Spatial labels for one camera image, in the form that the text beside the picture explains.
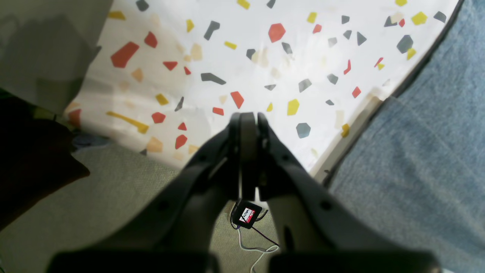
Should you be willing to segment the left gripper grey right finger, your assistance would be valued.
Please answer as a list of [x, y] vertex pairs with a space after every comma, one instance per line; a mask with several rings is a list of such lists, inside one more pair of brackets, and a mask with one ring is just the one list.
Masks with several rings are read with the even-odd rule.
[[281, 253], [270, 273], [440, 273], [428, 251], [393, 243], [359, 221], [322, 188], [257, 114], [259, 154]]

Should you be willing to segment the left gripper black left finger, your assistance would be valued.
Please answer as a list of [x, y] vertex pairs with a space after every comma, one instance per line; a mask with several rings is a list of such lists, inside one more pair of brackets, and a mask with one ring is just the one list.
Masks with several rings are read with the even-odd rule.
[[59, 253], [49, 273], [218, 273], [214, 224], [240, 189], [241, 113], [125, 226], [95, 245]]

